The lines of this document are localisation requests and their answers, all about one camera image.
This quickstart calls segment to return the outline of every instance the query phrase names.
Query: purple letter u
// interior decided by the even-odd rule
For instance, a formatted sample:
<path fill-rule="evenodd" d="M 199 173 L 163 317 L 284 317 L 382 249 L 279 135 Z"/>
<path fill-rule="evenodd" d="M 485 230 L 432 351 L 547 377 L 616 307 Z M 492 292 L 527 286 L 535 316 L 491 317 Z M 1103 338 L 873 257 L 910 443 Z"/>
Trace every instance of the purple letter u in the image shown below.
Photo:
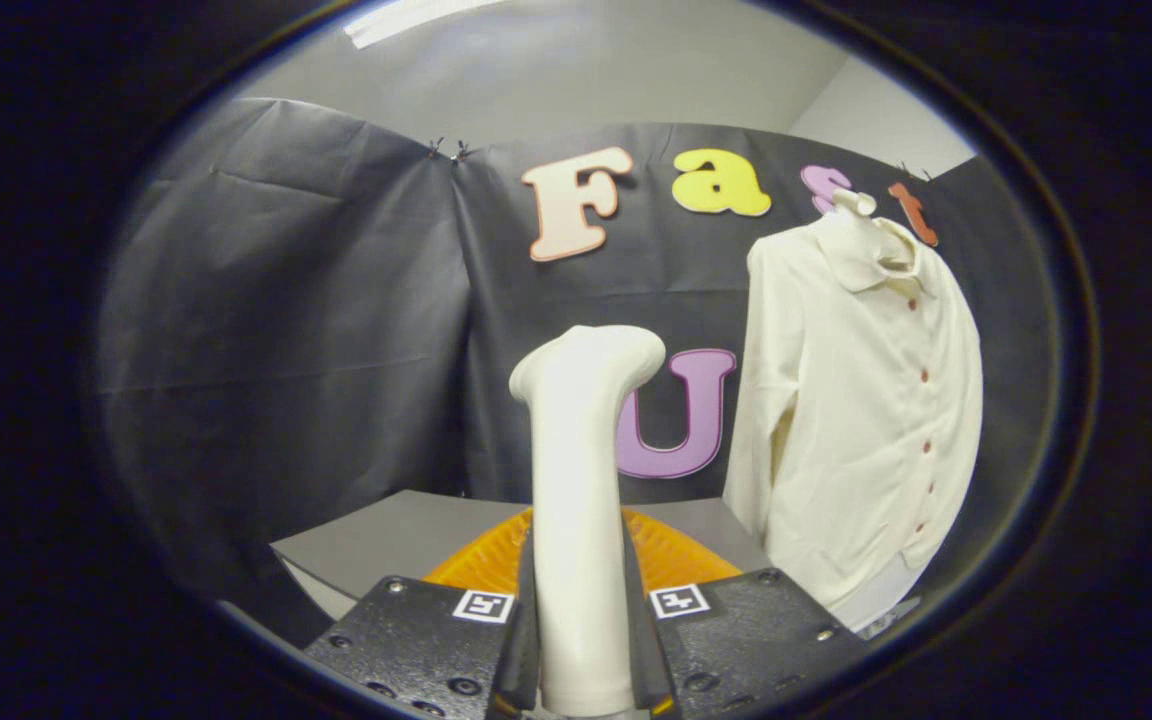
<path fill-rule="evenodd" d="M 687 388 L 687 438 L 658 450 L 639 433 L 639 393 L 626 397 L 616 427 L 616 464 L 635 478 L 681 478 L 708 465 L 723 439 L 723 378 L 736 369 L 726 350 L 689 350 L 669 359 L 669 372 Z"/>

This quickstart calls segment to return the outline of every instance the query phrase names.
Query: black fabric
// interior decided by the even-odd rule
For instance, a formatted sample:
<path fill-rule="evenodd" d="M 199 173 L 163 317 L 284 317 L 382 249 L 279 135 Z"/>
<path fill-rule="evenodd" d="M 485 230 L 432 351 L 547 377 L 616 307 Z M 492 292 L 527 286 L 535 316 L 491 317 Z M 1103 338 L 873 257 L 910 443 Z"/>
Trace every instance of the black fabric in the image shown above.
<path fill-rule="evenodd" d="M 448 161 L 298 103 L 234 101 L 189 132 L 111 265 L 104 432 L 179 579 L 279 626 L 268 543 L 461 486 Z"/>
<path fill-rule="evenodd" d="M 947 588 L 1029 497 L 1056 403 L 1060 334 L 1045 247 L 982 159 L 934 182 L 842 149 L 749 129 L 632 124 L 495 145 L 453 164 L 311 105 L 242 100 L 191 128 L 128 211 L 100 316 L 97 381 L 126 500 L 197 591 L 275 619 L 293 596 L 268 543 L 397 488 L 530 501 L 526 408 L 508 377 L 575 324 L 631 324 L 670 356 L 722 350 L 717 456 L 682 477 L 621 475 L 622 501 L 718 497 L 737 404 L 759 237 L 820 217 L 799 174 L 840 170 L 909 223 L 905 184 L 940 237 L 982 336 L 984 425 L 960 522 L 924 584 Z M 536 165 L 622 147 L 598 250 L 536 263 Z M 692 213 L 682 151 L 750 161 L 772 209 Z M 689 433 L 668 366 L 641 388 L 643 441 Z"/>
<path fill-rule="evenodd" d="M 586 209 L 589 222 L 607 229 L 607 241 L 573 258 L 532 262 L 529 247 L 538 236 L 538 211 L 522 174 L 612 146 L 632 157 L 634 169 L 613 176 L 616 214 L 599 218 Z M 682 209 L 672 197 L 680 176 L 673 158 L 700 147 L 748 159 L 761 190 L 772 197 L 768 213 L 712 215 Z M 494 145 L 472 152 L 452 169 L 473 288 L 467 385 L 471 495 L 529 501 L 526 409 L 509 396 L 508 377 L 522 356 L 574 324 L 641 325 L 662 338 L 670 356 L 695 348 L 737 355 L 735 372 L 723 381 L 723 438 L 717 458 L 681 478 L 621 475 L 623 502 L 721 495 L 744 347 L 745 256 L 759 237 L 820 217 L 813 192 L 799 177 L 806 165 L 842 172 L 854 190 L 877 199 L 876 217 L 909 223 L 900 202 L 888 194 L 896 182 L 924 202 L 927 222 L 941 238 L 937 251 L 963 283 L 987 336 L 982 351 L 991 437 L 983 445 L 986 460 L 978 475 L 986 488 L 983 505 L 990 509 L 980 515 L 990 521 L 982 531 L 995 532 L 1002 516 L 998 509 L 1015 505 L 1016 483 L 1028 482 L 1034 461 L 1043 408 L 1052 401 L 1048 372 L 1055 351 L 1046 316 L 1049 301 L 1039 282 L 1041 245 L 996 174 L 973 160 L 946 181 L 929 183 L 819 142 L 713 126 L 643 123 Z M 967 181 L 957 191 L 954 179 L 960 174 Z M 659 448 L 685 438 L 685 387 L 666 367 L 641 389 L 641 433 Z"/>
<path fill-rule="evenodd" d="M 1051 256 L 1015 196 L 984 158 L 933 179 L 919 200 L 980 333 L 984 408 L 972 486 L 942 551 L 915 593 L 947 591 L 983 560 L 991 538 L 1032 498 L 1055 419 L 1064 356 Z"/>

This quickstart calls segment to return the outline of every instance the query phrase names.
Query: yellow letter a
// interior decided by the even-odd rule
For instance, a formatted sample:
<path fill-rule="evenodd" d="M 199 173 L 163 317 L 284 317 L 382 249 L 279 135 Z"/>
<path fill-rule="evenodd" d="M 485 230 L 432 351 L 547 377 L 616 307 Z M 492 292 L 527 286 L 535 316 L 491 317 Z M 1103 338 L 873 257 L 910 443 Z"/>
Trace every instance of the yellow letter a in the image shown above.
<path fill-rule="evenodd" d="M 714 169 L 702 170 L 705 162 Z M 673 159 L 673 167 L 684 172 L 673 181 L 673 199 L 692 213 L 730 210 L 737 215 L 756 217 L 772 209 L 771 196 L 758 187 L 755 166 L 735 152 L 689 150 Z"/>

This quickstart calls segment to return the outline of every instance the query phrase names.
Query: hanger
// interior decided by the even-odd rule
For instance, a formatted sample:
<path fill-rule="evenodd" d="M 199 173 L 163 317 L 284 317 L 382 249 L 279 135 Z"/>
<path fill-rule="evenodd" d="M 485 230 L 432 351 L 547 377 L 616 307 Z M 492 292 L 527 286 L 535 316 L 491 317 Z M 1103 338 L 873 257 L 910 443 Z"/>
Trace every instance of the hanger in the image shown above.
<path fill-rule="evenodd" d="M 852 192 L 846 190 L 844 188 L 836 187 L 833 190 L 833 204 L 835 206 L 841 206 L 841 209 L 849 209 L 856 217 L 869 218 L 873 214 L 874 210 L 878 210 L 878 202 L 874 200 L 872 195 L 864 192 Z M 914 248 L 910 243 L 901 237 L 900 234 L 894 232 L 888 223 L 890 220 L 886 218 L 873 218 L 870 222 L 877 228 L 878 232 L 865 233 L 867 236 L 872 237 L 878 244 L 878 263 L 892 266 L 895 265 L 914 265 Z"/>

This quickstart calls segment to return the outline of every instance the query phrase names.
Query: black backdrop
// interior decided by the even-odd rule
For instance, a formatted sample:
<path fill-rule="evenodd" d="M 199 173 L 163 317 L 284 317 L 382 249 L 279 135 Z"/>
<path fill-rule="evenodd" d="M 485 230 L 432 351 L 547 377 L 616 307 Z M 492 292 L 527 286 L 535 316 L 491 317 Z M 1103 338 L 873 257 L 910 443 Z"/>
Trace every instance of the black backdrop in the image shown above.
<path fill-rule="evenodd" d="M 0 717 L 341 717 L 161 577 L 96 491 L 76 396 L 83 288 L 147 128 L 312 5 L 0 15 Z M 1152 714 L 1152 8 L 832 5 L 1014 132 L 1112 291 L 1105 397 L 1064 514 L 988 602 L 829 717 Z"/>
<path fill-rule="evenodd" d="M 552 263 L 536 165 L 622 147 L 617 210 L 589 211 L 598 250 Z M 700 214 L 672 196 L 682 151 L 753 165 L 772 206 Z M 622 501 L 719 497 L 736 410 L 756 240 L 820 217 L 799 174 L 840 170 L 905 220 L 924 205 L 982 338 L 982 445 L 961 521 L 923 582 L 933 597 L 978 564 L 1030 497 L 1059 397 L 1059 243 L 986 161 L 932 182 L 819 142 L 749 129 L 616 126 L 477 149 L 457 162 L 365 120 L 294 101 L 211 111 L 143 179 L 115 243 L 94 384 L 114 492 L 188 588 L 303 642 L 325 619 L 270 543 L 399 488 L 526 502 L 526 409 L 513 366 L 574 324 L 635 324 L 669 355 L 722 350 L 722 442 L 682 477 L 622 473 Z M 696 402 L 667 367 L 641 389 L 641 437 L 677 446 Z"/>

